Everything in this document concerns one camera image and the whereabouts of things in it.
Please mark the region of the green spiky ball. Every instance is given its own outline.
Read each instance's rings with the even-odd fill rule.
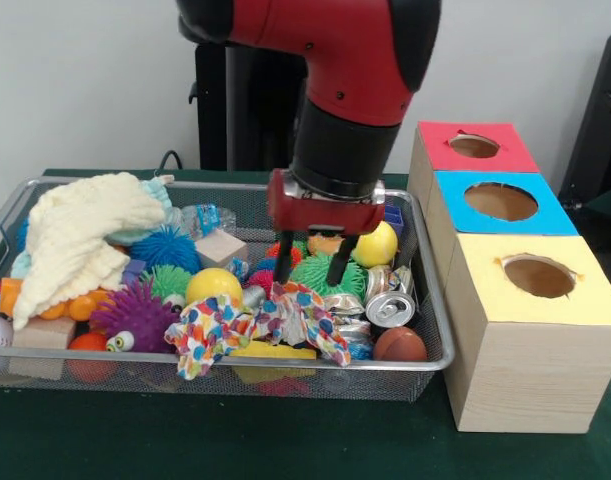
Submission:
[[[158,265],[153,268],[151,274],[144,272],[142,277],[146,281],[154,278],[152,295],[161,298],[167,298],[170,295],[181,295],[185,298],[187,285],[192,279],[189,272],[173,265]]]
[[[363,300],[367,272],[355,262],[349,262],[341,283],[332,287],[327,283],[327,272],[331,262],[332,257],[322,253],[307,257],[294,269],[290,279],[311,288],[321,297],[351,293]]]
[[[303,254],[303,258],[309,256],[309,250],[307,249],[307,242],[303,240],[295,240],[293,245],[298,248]]]

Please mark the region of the purple spiky ball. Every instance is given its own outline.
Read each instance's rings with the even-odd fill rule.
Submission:
[[[177,322],[170,304],[162,304],[152,295],[152,281],[134,282],[125,290],[111,292],[90,317],[92,330],[100,330],[107,338],[129,331],[134,336],[132,352],[167,353],[172,349],[165,340],[165,331]]]

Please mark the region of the metal basket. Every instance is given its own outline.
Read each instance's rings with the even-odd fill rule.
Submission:
[[[0,278],[11,268],[18,253],[16,232],[40,195],[75,180],[38,178],[21,184],[8,199],[0,211]],[[177,182],[168,190],[175,206],[215,203],[234,211],[237,236],[247,242],[250,261],[256,262],[276,241],[266,212],[265,189],[263,185]],[[427,346],[427,362],[352,361],[340,368],[322,359],[224,357],[208,376],[183,381],[176,375],[175,355],[0,347],[0,387],[415,401],[434,372],[450,364],[454,344],[420,205],[398,190],[387,191],[387,202],[403,213],[405,230],[396,264],[412,268],[422,313],[414,328]],[[12,362],[36,372],[62,373],[57,380],[10,375],[7,365]],[[104,378],[108,369],[113,374]]]

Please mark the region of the red robot arm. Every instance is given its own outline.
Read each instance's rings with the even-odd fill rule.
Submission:
[[[269,212],[289,259],[291,232],[358,235],[383,217],[378,178],[432,53],[440,0],[177,0],[181,21],[214,41],[303,56],[309,75],[289,172],[274,171]],[[276,278],[284,279],[284,272]]]

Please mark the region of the black cable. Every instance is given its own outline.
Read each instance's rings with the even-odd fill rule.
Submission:
[[[174,150],[168,150],[165,152],[165,155],[163,155],[163,160],[161,160],[161,164],[158,167],[159,170],[165,170],[165,165],[167,164],[167,159],[169,157],[174,157],[178,169],[183,170],[183,162],[181,161],[181,157],[179,157],[178,153],[176,153]]]

